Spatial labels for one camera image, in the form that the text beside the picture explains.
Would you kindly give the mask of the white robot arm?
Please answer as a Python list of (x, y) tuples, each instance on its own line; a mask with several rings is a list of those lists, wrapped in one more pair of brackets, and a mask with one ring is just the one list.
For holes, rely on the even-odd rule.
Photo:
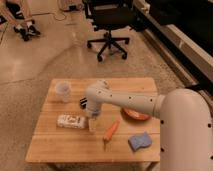
[(112, 90), (104, 80), (85, 91), (91, 119), (104, 103), (125, 107), (160, 120), (161, 171), (213, 171), (213, 117), (205, 99), (190, 89), (166, 95)]

